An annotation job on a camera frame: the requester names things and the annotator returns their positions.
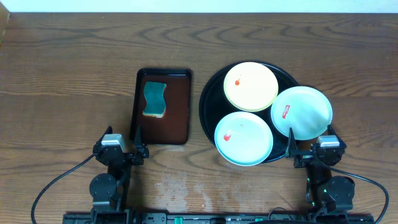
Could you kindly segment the light blue front plate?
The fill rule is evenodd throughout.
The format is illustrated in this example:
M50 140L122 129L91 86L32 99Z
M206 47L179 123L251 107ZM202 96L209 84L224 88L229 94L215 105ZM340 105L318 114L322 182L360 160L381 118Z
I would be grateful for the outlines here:
M273 148L273 134L259 116L238 111L226 115L214 133L218 152L238 166L254 166L269 157Z

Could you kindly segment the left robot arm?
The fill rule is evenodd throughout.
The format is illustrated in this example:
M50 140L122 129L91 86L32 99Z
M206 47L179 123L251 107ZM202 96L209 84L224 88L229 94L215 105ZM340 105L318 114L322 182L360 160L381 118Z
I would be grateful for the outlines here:
M91 218L93 223L134 223L134 212L126 207L127 193L131 178L131 168L143 165L149 157L147 145L142 140L141 128L136 129L134 152L126 152L126 144L121 134L114 134L108 126L104 134L95 142L93 155L108 170L93 178L90 194L93 197Z

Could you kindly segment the green yellow sponge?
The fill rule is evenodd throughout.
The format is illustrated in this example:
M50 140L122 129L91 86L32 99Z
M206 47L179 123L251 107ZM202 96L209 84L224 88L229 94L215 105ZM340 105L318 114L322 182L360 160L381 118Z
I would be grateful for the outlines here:
M144 116L151 116L155 118L162 118L164 116L166 109L164 91L166 87L166 83L146 82L144 86L146 107L142 112Z

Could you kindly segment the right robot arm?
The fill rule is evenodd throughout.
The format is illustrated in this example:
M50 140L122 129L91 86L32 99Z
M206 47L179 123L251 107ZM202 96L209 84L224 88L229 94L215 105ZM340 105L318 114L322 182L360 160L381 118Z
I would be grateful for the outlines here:
M329 124L327 135L319 136L308 150L299 150L293 129L289 129L289 140L285 156L294 159L295 168L307 171L306 201L313 204L308 219L327 216L346 216L353 208L355 183L341 175L333 176L331 169L345 153L346 144Z

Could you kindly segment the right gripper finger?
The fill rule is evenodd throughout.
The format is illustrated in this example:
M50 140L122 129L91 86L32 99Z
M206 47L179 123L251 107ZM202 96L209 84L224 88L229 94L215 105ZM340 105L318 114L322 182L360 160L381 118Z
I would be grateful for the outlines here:
M297 144L294 136L294 132L292 128L289 128L289 142L287 145L288 152L296 152L297 151Z
M327 126L327 133L328 133L328 135L336 136L336 132L333 129L332 125L330 125L330 124Z

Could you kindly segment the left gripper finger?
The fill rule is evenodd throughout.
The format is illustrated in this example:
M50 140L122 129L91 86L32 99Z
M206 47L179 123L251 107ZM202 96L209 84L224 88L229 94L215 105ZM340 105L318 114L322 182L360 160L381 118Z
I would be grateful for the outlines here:
M144 149L144 143L142 142L141 126L140 125L137 126L133 143L134 143L135 149Z
M111 126L108 126L104 134L100 137L100 140L102 140L107 134L112 134L112 133L113 133L113 128Z

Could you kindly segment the yellow plate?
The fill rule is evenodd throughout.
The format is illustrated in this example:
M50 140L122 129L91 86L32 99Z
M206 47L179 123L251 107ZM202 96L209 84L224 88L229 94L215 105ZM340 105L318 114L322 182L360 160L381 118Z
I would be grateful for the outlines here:
M257 62L243 62L233 66L223 81L227 100L236 108L262 111L274 102L279 84L274 73Z

